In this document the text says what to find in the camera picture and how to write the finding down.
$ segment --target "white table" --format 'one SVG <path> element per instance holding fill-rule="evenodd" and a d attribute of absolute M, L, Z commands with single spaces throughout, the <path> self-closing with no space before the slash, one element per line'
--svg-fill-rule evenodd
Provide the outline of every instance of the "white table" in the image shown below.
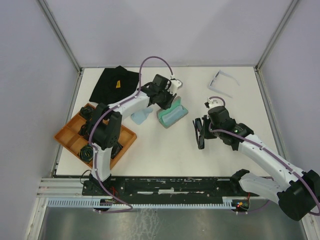
<path fill-rule="evenodd" d="M 137 67 L 128 67 L 138 72 Z M 91 93 L 103 68 L 86 68 L 72 116 L 89 102 Z M 207 88 L 213 76 L 222 70 L 235 77 L 219 77 L 217 87 L 233 98 L 224 97 Z M 253 67 L 174 67 L 175 77 L 183 82 L 178 91 L 182 105 L 189 113 L 165 129 L 156 117 L 160 109 L 153 105 L 153 112 L 141 125 L 130 117 L 122 124 L 137 134 L 137 139 L 112 169 L 114 176 L 231 176 L 240 169 L 247 169 L 259 176 L 268 176 L 255 162 L 237 151 L 232 151 L 220 139 L 205 140 L 205 149 L 198 150 L 192 120 L 207 113 L 207 97 L 220 96 L 226 101 L 230 116 L 254 130 L 272 150 L 275 141 L 268 121 Z M 156 74 L 170 78 L 166 67 L 145 67 L 142 84 L 151 82 Z M 57 175 L 81 175 L 89 169 L 77 157 L 63 148 L 56 171 Z"/>

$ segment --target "gray wall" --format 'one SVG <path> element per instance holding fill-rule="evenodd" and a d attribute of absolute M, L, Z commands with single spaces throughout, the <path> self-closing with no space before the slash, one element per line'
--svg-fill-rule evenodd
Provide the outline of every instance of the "gray wall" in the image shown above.
<path fill-rule="evenodd" d="M 262 69 L 290 160 L 320 173 L 320 1 L 299 4 Z"/>
<path fill-rule="evenodd" d="M 0 238 L 24 237 L 77 73 L 35 0 L 0 8 Z"/>
<path fill-rule="evenodd" d="M 82 67 L 255 65 L 291 0 L 47 0 Z M 160 65 L 159 61 L 148 61 Z"/>

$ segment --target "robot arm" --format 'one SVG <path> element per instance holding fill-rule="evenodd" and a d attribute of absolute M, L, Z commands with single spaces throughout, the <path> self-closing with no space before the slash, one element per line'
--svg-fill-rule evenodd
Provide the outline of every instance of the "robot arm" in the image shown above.
<path fill-rule="evenodd" d="M 209 98 L 205 106 L 209 110 L 208 115 L 202 118 L 203 123 L 200 118 L 193 122 L 196 131 L 203 136 L 203 142 L 200 138 L 197 139 L 199 149 L 204 148 L 204 139 L 219 137 L 226 145 L 231 146 L 232 150 L 239 151 L 255 161 L 273 178 L 259 177 L 242 169 L 230 178 L 236 188 L 277 203 L 288 217 L 296 221 L 301 220 L 316 206 L 311 194 L 297 177 L 300 176 L 320 200 L 320 177 L 316 172 L 304 172 L 273 152 L 248 126 L 236 123 L 229 116 L 228 110 L 216 100 Z"/>
<path fill-rule="evenodd" d="M 91 174 L 94 179 L 98 179 L 98 174 L 101 182 L 104 182 L 111 176 L 110 159 L 113 147 L 120 136 L 122 120 L 152 104 L 157 104 L 162 109 L 170 108 L 177 95 L 177 90 L 182 85 L 183 83 L 178 79 L 169 80 L 157 74 L 152 82 L 141 87 L 141 91 L 137 90 L 119 102 L 110 105 L 100 103 L 96 107 L 88 125 L 89 132 L 93 130 L 94 125 L 106 111 L 116 108 L 105 116 L 104 119 L 108 120 L 108 123 L 100 122 L 93 133 L 93 166 L 96 166 L 96 169 Z"/>

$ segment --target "cable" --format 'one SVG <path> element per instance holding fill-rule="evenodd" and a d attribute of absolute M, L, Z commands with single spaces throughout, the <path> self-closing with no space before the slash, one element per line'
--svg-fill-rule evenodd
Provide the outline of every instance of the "cable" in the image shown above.
<path fill-rule="evenodd" d="M 226 106 L 226 101 L 220 96 L 211 96 L 209 99 L 220 99 L 223 102 L 223 106 Z"/>
<path fill-rule="evenodd" d="M 80 183 L 82 184 L 82 185 L 84 185 L 85 183 L 84 182 L 82 182 L 81 181 L 81 179 L 83 178 L 83 176 L 87 173 L 87 172 L 91 172 L 91 170 L 90 169 L 88 169 L 88 170 L 85 170 L 83 173 L 82 173 L 82 175 L 81 175 L 81 177 L 80 177 Z"/>
<path fill-rule="evenodd" d="M 243 207 L 243 206 L 239 206 L 239 208 L 241 208 L 241 209 L 243 209 L 243 210 L 246 210 L 246 211 L 249 210 L 249 208 L 245 208 L 245 207 Z"/>
<path fill-rule="evenodd" d="M 133 100 L 133 99 L 135 99 L 135 98 L 137 98 L 137 96 L 138 96 L 139 93 L 141 92 L 141 71 L 142 71 L 142 67 L 143 67 L 143 65 L 145 64 L 145 62 L 146 62 L 147 60 L 149 60 L 149 59 L 160 59 L 161 61 L 163 61 L 163 62 L 168 66 L 168 68 L 169 68 L 169 70 L 170 70 L 170 73 L 171 73 L 171 77 L 174 75 L 174 73 L 173 73 L 170 65 L 166 62 L 166 60 L 164 60 L 163 58 L 161 58 L 161 57 L 159 57 L 159 56 L 149 56 L 149 57 L 147 57 L 145 60 L 143 60 L 142 63 L 141 63 L 141 65 L 140 65 L 140 68 L 139 68 L 139 88 L 138 88 L 138 92 L 137 92 L 134 96 L 132 96 L 132 97 L 130 97 L 130 98 L 122 101 L 122 102 L 119 103 L 118 105 L 115 105 L 114 107 L 112 107 L 112 108 L 110 108 L 108 111 L 106 111 L 104 114 L 102 114 L 102 116 L 98 119 L 98 121 L 97 121 L 97 122 L 95 123 L 95 125 L 93 126 L 93 128 L 92 128 L 92 130 L 91 130 L 91 133 L 90 133 L 90 136 L 89 136 L 89 144 L 94 148 L 95 151 L 98 151 L 98 149 L 97 149 L 96 146 L 94 146 L 94 145 L 92 144 L 92 138 L 93 138 L 94 132 L 95 132 L 95 130 L 97 129 L 99 123 L 100 123 L 100 122 L 102 121 L 102 119 L 104 119 L 105 116 L 106 116 L 108 113 L 110 113 L 111 111 L 113 111 L 113 110 L 115 110 L 116 108 L 120 107 L 121 105 L 123 105 L 123 104 L 125 104 L 125 103 L 127 103 L 127 102 L 129 102 L 129 101 L 131 101 L 131 100 Z M 99 175 L 98 175 L 98 169 L 97 169 L 97 154 L 94 154 L 93 164 L 94 164 L 93 169 L 94 169 L 94 171 L 95 171 L 96 179 L 98 180 L 100 187 L 101 187 L 109 196 L 113 197 L 115 200 L 117 200 L 117 201 L 119 201 L 120 203 L 122 203 L 122 204 L 124 204 L 124 205 L 127 205 L 127 206 L 129 207 L 129 208 L 127 208 L 127 209 L 114 210 L 114 211 L 105 211 L 105 212 L 103 212 L 103 213 L 111 214 L 111 213 L 124 213 L 124 212 L 129 212 L 129 211 L 131 211 L 131 210 L 133 209 L 133 207 L 132 207 L 129 203 L 127 203 L 127 202 L 121 200 L 120 198 L 114 196 L 114 195 L 113 195 L 111 192 L 109 192 L 109 191 L 105 188 L 105 186 L 103 185 L 103 183 L 102 183 L 102 181 L 101 181 L 101 178 L 100 178 Z"/>
<path fill-rule="evenodd" d="M 269 204 L 271 203 L 270 200 L 266 201 L 266 203 L 264 205 L 262 205 L 261 207 L 258 207 L 257 209 L 254 209 L 252 211 L 246 211 L 246 212 L 241 212 L 241 211 L 237 211 L 237 214 L 252 214 L 252 213 L 257 213 L 260 212 L 262 209 L 266 208 Z"/>
<path fill-rule="evenodd" d="M 246 139 L 242 136 L 239 136 L 233 132 L 230 132 L 230 131 L 226 131 L 226 130 L 223 130 L 223 129 L 216 129 L 216 130 L 211 130 L 211 125 L 212 123 L 210 122 L 209 124 L 209 132 L 211 133 L 224 133 L 224 134 L 229 134 L 235 138 L 238 138 L 240 140 L 243 140 L 245 142 L 248 142 L 252 145 L 255 145 L 257 146 L 258 148 L 264 150 L 265 152 L 267 152 L 271 157 L 273 157 L 275 160 L 277 160 L 279 163 L 281 163 L 285 168 L 287 168 L 293 175 L 295 175 L 301 182 L 302 184 L 305 186 L 305 188 L 308 190 L 308 192 L 310 193 L 311 197 L 313 198 L 319 212 L 312 212 L 312 211 L 309 211 L 308 213 L 311 214 L 311 215 L 314 215 L 314 216 L 320 216 L 320 203 L 316 197 L 316 195 L 314 194 L 314 192 L 312 191 L 312 189 L 309 187 L 309 185 L 306 183 L 306 181 L 301 177 L 299 176 L 298 173 L 296 173 L 289 165 L 287 165 L 284 161 L 282 161 L 277 155 L 275 155 L 273 152 L 271 152 L 268 148 L 266 147 L 263 147 L 262 145 L 260 145 L 259 143 L 255 142 L 255 141 L 252 141 L 252 140 L 249 140 L 249 139 Z"/>

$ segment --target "orange tray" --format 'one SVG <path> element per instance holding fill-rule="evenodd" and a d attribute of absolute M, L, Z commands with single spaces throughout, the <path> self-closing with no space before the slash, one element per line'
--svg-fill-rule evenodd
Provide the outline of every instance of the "orange tray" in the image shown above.
<path fill-rule="evenodd" d="M 96 109 L 91 104 L 87 103 L 85 105 L 90 106 Z M 68 149 L 73 155 L 75 155 L 79 160 L 81 158 L 78 156 L 80 150 L 88 144 L 88 141 L 84 139 L 83 136 L 79 135 L 79 131 L 86 123 L 86 120 L 80 115 L 78 112 L 55 136 L 54 139 Z M 123 146 L 120 152 L 115 156 L 114 159 L 111 158 L 110 160 L 110 169 L 112 169 L 116 163 L 120 160 L 120 158 L 125 154 L 128 148 L 134 143 L 137 139 L 137 135 L 131 131 L 130 129 L 126 128 L 125 126 L 121 125 L 121 132 L 118 142 Z M 82 161 L 90 168 L 93 166 L 93 161 L 91 160 L 89 163 Z"/>

